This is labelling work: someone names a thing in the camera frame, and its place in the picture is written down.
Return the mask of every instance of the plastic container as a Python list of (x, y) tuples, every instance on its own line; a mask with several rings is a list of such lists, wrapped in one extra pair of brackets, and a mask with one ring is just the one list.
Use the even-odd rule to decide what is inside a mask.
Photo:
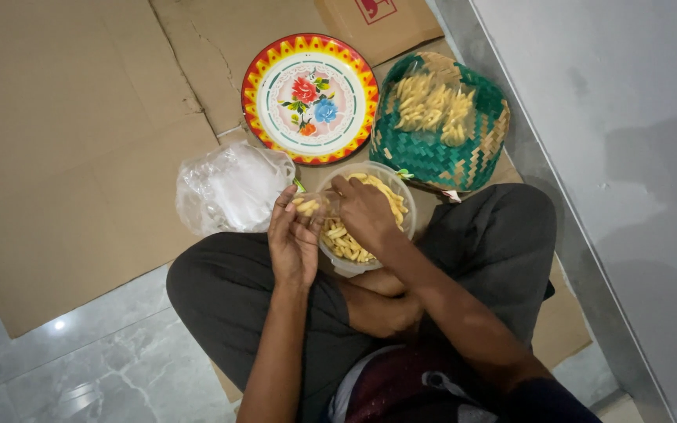
[[(404, 197), (404, 207), (407, 207), (409, 212), (404, 215), (404, 221), (401, 223), (401, 227), (404, 229), (404, 233), (411, 239), (411, 237), (415, 235), (415, 227), (417, 227), (417, 207), (415, 206), (415, 199), (412, 198), (411, 191), (406, 187), (404, 181), (396, 176), (396, 172), (390, 167), (370, 161), (346, 165), (337, 168), (323, 179), (320, 185), (318, 185), (318, 190), (324, 191), (331, 188), (331, 179), (337, 175), (349, 176), (352, 173), (358, 172), (375, 176), (383, 181), (393, 193)], [(331, 264), (333, 264), (336, 269), (343, 270), (342, 273), (357, 275), (368, 270), (380, 269), (383, 267), (381, 262), (376, 259), (368, 261), (367, 263), (357, 263), (356, 261), (347, 260), (343, 257), (337, 257), (323, 241), (320, 241), (320, 249), (329, 259), (331, 259)]]

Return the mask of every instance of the green woven basket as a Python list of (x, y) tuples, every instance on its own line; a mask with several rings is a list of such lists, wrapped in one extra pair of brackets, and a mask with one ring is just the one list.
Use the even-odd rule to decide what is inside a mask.
[[(393, 88), (414, 65), (445, 75), (447, 81), (475, 88), (473, 125), (465, 142), (447, 147), (437, 132), (404, 132), (399, 123), (400, 101)], [(413, 181), (429, 188), (476, 190), (490, 179), (503, 149), (511, 117), (503, 93), (485, 77), (437, 53), (416, 53), (401, 59), (388, 73), (381, 88), (370, 143), (370, 159), (395, 170), (407, 169)]]

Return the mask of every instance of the person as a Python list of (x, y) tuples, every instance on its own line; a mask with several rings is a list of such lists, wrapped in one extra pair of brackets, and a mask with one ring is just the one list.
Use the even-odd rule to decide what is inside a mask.
[(438, 206), (415, 245), (377, 188), (332, 185), (381, 269), (319, 271), (323, 217), (299, 217), (291, 186), (267, 235), (210, 235), (169, 270), (180, 319), (244, 390), (237, 421), (599, 421), (530, 350), (555, 244), (547, 196), (491, 186)]

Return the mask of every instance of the white wall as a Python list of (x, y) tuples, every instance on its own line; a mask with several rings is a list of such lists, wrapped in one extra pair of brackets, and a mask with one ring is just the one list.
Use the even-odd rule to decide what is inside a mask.
[(677, 2), (472, 4), (677, 418)]

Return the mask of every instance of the enamel tray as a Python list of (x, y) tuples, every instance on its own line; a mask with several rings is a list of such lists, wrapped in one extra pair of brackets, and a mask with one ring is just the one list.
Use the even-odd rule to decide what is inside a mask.
[(369, 137), (378, 107), (378, 84), (367, 62), (322, 34), (294, 34), (262, 49), (241, 93), (255, 136), (306, 165), (352, 154)]

